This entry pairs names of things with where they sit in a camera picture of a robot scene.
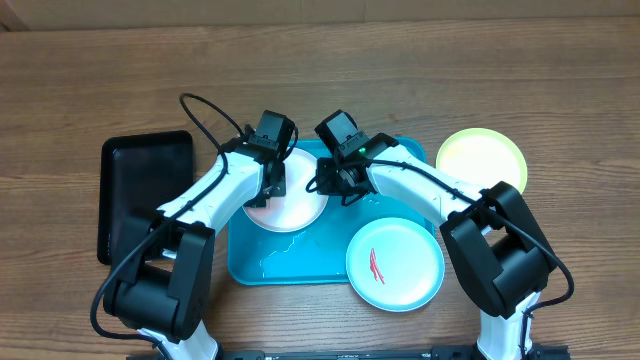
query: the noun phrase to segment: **yellow plate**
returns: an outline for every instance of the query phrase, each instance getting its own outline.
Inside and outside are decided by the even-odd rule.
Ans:
[[[527,163],[520,149],[489,129],[471,128],[451,135],[438,150],[436,168],[487,188],[505,181],[522,193],[527,185]]]

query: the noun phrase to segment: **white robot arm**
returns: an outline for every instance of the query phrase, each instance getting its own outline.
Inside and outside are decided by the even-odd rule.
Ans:
[[[106,288],[105,311],[156,339],[166,357],[215,359],[218,345],[201,320],[215,236],[240,207],[286,194],[284,159],[294,128],[286,116],[265,111],[255,133],[225,144],[211,170],[184,194],[127,216],[113,252],[112,269],[122,270]],[[131,258],[150,232],[156,240]],[[161,253],[175,260],[172,272],[146,263]]]
[[[484,235],[504,224],[480,211],[491,207],[550,249],[519,192],[506,183],[483,189],[448,176],[385,134],[369,139],[342,111],[315,131],[332,154],[318,160],[317,191],[342,195],[343,204],[348,196],[376,192],[407,204],[439,227],[460,284],[481,310],[477,349],[488,360],[521,359],[520,344],[532,348],[531,322],[523,330],[523,312],[538,300],[555,263],[509,229],[489,246]]]
[[[479,200],[482,197],[480,191],[483,187],[469,184],[444,174],[416,159],[404,146],[390,147],[374,159],[416,166],[474,200]],[[469,207],[467,202],[448,193],[424,176],[398,166],[372,164],[367,168],[367,175],[376,192],[411,206],[436,227],[444,224],[450,214],[454,212],[462,213]],[[489,230],[490,227],[487,227],[483,233],[486,235]],[[502,316],[491,316],[482,310],[480,311],[480,336],[478,337],[477,346],[487,360],[520,359],[518,344],[523,312],[533,305],[539,297],[539,292],[531,293],[518,303],[513,315],[506,319]],[[532,347],[532,341],[529,336],[530,328],[531,321],[528,322],[526,330],[525,347],[527,349]]]
[[[286,119],[281,115],[275,118]],[[212,239],[248,201],[264,201],[261,195],[284,195],[284,168],[267,163],[275,158],[282,163],[282,145],[286,148],[291,136],[288,130],[285,133],[288,137],[273,135],[273,132],[267,134],[267,139],[273,138],[275,145],[261,143],[262,136],[257,136],[253,144],[241,144],[227,153],[227,175],[177,219],[177,226],[161,235],[164,240],[158,242],[155,250],[150,249],[150,253],[155,251],[157,255],[163,251],[165,256],[175,259],[173,273],[158,273],[144,265],[131,267],[105,294],[105,311],[118,316],[128,327],[157,339],[174,360],[217,359],[219,347],[201,321],[211,276]],[[504,183],[483,189],[452,178],[414,158],[387,135],[378,134],[369,139],[342,111],[325,119],[316,133],[332,153],[331,159],[318,159],[317,191],[343,197],[380,193],[404,202],[438,226],[463,289],[481,310],[478,351],[489,360],[520,359],[523,311],[536,303],[555,266],[535,246],[509,231],[496,245],[489,246],[483,234],[491,228],[500,229],[503,224],[478,211],[479,204],[495,209],[549,248],[517,190]],[[255,151],[256,147],[272,145],[279,151],[270,153],[265,162],[261,151]],[[131,244],[116,249],[114,265],[139,241],[140,234],[153,230],[163,217],[186,206],[222,171],[219,158],[183,195],[162,205],[159,211],[138,214],[125,223],[126,236],[122,236],[121,241],[127,243],[129,239]],[[330,181],[320,181],[325,176]],[[525,329],[527,349],[532,347],[529,329],[530,325]]]

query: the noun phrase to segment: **wood grain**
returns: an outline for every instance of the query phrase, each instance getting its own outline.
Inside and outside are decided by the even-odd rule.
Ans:
[[[16,16],[11,3],[0,0],[0,32],[29,30],[22,20]]]
[[[369,133],[416,138],[433,163],[455,131],[487,127],[529,165],[525,197],[573,271],[535,341],[576,359],[640,353],[640,19],[445,21],[0,35],[0,358],[122,359],[147,344],[98,337],[88,309],[100,148],[188,129],[197,168],[214,151],[182,112],[189,91],[239,123],[270,109],[313,136],[338,108]],[[232,128],[202,107],[223,140]],[[226,270],[218,237],[206,322],[227,349],[408,349],[472,343],[478,310],[447,260],[426,308],[388,314],[349,285],[259,287]],[[557,272],[543,297],[565,289]],[[122,329],[102,316],[109,329]]]
[[[0,0],[0,10],[3,2],[23,23],[9,28],[37,31],[640,15],[640,0]]]

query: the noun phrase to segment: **blue tray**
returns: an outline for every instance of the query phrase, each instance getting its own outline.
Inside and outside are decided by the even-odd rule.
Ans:
[[[398,141],[426,162],[427,155],[417,141],[406,137]],[[320,140],[300,140],[297,147],[315,157],[329,156]],[[229,221],[229,272],[244,285],[348,282],[345,261],[351,238],[364,225],[385,217],[424,224],[435,237],[433,224],[401,202],[379,194],[369,194],[349,207],[332,196],[316,221],[290,233],[265,230],[240,209]]]

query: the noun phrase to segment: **red stain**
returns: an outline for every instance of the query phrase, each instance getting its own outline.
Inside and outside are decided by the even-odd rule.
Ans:
[[[384,285],[384,276],[382,276],[382,274],[380,273],[380,269],[378,269],[378,263],[376,262],[376,251],[374,248],[371,248],[369,262],[371,264],[369,269],[371,269],[371,272],[373,273],[373,278],[378,281],[378,276],[380,276],[380,282],[382,282],[382,285]]]

